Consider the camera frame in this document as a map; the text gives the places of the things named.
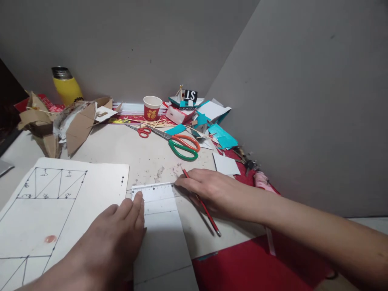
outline orange scissors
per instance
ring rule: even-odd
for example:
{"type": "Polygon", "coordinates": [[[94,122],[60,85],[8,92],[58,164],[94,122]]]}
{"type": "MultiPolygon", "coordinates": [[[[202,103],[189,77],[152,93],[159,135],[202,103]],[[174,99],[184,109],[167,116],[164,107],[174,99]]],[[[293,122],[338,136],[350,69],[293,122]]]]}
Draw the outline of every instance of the orange scissors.
{"type": "Polygon", "coordinates": [[[154,129],[152,127],[149,127],[146,125],[150,130],[152,130],[155,134],[159,135],[160,137],[163,137],[165,140],[169,141],[169,146],[173,150],[174,154],[178,157],[181,158],[182,160],[192,162],[198,158],[198,152],[201,149],[199,146],[199,143],[193,139],[192,137],[189,137],[187,135],[169,135],[168,133],[165,133],[164,131],[160,131],[158,129],[154,129]],[[195,148],[188,143],[186,143],[183,139],[187,139],[191,141],[194,145],[195,148]],[[185,150],[193,155],[193,157],[187,157],[182,155],[179,151],[177,151],[176,148],[180,148],[181,150],[185,150]]]}
{"type": "Polygon", "coordinates": [[[132,125],[129,125],[129,124],[125,124],[125,125],[136,130],[137,133],[139,134],[139,136],[142,138],[147,138],[151,133],[151,130],[147,127],[137,128],[137,127],[133,127],[132,125]]]}

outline pencil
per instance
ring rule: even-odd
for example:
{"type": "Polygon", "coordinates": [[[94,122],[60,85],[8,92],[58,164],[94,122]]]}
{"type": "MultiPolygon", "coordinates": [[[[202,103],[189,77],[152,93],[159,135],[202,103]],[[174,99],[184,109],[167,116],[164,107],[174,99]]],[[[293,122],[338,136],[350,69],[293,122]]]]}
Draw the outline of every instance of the pencil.
{"type": "MultiPolygon", "coordinates": [[[[189,175],[187,174],[186,170],[183,169],[183,168],[182,168],[182,170],[183,170],[183,173],[185,174],[186,178],[190,178],[189,175]]],[[[217,225],[215,224],[213,218],[211,217],[209,211],[207,210],[205,203],[202,201],[201,197],[200,197],[198,194],[196,194],[196,196],[197,196],[199,202],[201,202],[201,205],[202,205],[203,209],[205,210],[206,215],[207,215],[207,217],[209,218],[210,223],[211,223],[211,225],[213,226],[215,232],[217,233],[217,235],[218,235],[219,237],[221,237],[221,232],[218,230],[218,227],[217,227],[217,225]]]]}

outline desk surface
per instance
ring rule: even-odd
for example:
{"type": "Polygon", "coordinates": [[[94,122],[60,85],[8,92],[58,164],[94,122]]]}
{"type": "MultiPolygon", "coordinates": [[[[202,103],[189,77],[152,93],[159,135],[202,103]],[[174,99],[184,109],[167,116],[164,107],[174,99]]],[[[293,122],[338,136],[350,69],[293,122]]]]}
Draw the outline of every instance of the desk surface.
{"type": "MultiPolygon", "coordinates": [[[[97,125],[72,160],[129,164],[129,190],[132,185],[174,182],[177,176],[182,174],[180,165],[187,171],[193,168],[215,170],[212,154],[213,150],[201,148],[197,160],[185,162],[175,156],[164,139],[153,133],[143,139],[135,130],[124,125],[108,124],[97,125]]],[[[15,168],[0,178],[0,209],[4,207],[23,176],[34,166],[37,159],[43,156],[29,132],[22,132],[3,154],[1,159],[13,164],[15,168]]],[[[67,150],[62,151],[61,158],[70,159],[67,150]]],[[[127,191],[127,197],[131,197],[130,191],[127,191]]],[[[265,234],[265,229],[257,224],[215,218],[222,233],[219,238],[210,232],[190,201],[177,197],[176,202],[192,259],[265,234]]]]}

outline thermos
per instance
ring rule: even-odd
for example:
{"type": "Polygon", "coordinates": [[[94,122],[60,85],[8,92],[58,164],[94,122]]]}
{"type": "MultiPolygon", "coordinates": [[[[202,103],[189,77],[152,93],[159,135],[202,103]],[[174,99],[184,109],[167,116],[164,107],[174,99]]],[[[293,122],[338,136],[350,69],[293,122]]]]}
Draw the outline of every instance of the thermos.
{"type": "Polygon", "coordinates": [[[52,67],[54,85],[65,106],[83,100],[83,95],[75,78],[66,67],[52,67]]]}

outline glue stain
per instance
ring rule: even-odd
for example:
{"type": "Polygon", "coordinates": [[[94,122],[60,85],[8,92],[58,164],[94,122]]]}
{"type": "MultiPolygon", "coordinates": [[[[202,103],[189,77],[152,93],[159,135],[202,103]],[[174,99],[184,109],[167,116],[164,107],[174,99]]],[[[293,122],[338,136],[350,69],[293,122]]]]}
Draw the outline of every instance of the glue stain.
{"type": "Polygon", "coordinates": [[[44,239],[45,243],[53,243],[57,241],[57,237],[55,235],[46,236],[44,239]]]}

